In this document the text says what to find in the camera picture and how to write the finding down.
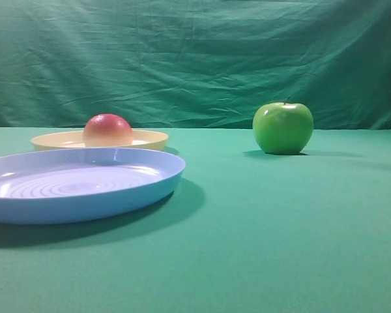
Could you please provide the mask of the red-yellow round bread bun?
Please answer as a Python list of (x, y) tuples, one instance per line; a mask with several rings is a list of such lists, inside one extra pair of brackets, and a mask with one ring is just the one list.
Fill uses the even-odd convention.
[(125, 146), (132, 144), (134, 134), (126, 119), (103, 113), (88, 120), (82, 138), (87, 147)]

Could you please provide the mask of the blue plastic plate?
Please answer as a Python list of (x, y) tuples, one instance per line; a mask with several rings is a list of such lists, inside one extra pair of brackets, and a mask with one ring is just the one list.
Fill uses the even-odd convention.
[(185, 161), (162, 151), (76, 148), (0, 157), (0, 223), (64, 224), (152, 205), (176, 189)]

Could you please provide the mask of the yellow plastic plate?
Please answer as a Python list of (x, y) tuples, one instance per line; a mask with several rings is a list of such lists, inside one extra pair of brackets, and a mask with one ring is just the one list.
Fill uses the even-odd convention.
[[(163, 151), (169, 136), (163, 132), (152, 130), (134, 129), (134, 140), (127, 148), (152, 149)], [(36, 136), (31, 139), (31, 143), (36, 151), (53, 149), (83, 148), (83, 131), (54, 132)]]

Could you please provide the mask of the green apple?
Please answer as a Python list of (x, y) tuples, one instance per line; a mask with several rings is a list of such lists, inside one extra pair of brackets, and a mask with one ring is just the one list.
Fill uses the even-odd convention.
[(252, 122), (260, 149), (271, 155), (298, 155), (313, 133), (313, 115), (301, 103), (272, 102), (262, 105)]

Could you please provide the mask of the green table cloth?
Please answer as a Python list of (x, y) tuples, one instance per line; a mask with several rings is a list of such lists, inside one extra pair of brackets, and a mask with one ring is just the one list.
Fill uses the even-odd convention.
[(79, 224), (0, 224), (0, 312), (391, 312), (391, 130), (168, 130), (175, 193)]

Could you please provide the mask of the green backdrop cloth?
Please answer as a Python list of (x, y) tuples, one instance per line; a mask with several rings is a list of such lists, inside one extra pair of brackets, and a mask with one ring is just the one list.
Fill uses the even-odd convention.
[(0, 1), (0, 127), (391, 128), (391, 1)]

